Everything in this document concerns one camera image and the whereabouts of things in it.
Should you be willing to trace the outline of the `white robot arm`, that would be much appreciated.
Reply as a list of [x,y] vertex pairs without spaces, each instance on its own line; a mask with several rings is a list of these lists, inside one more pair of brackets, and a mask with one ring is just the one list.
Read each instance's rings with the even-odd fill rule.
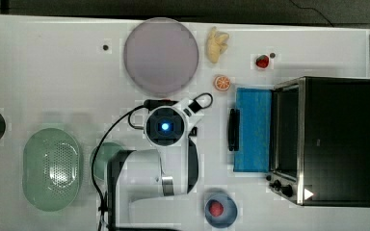
[[127,231],[130,204],[142,199],[189,193],[198,181],[198,153],[190,139],[203,118],[195,99],[147,100],[144,135],[148,150],[121,150],[108,162],[107,228]]

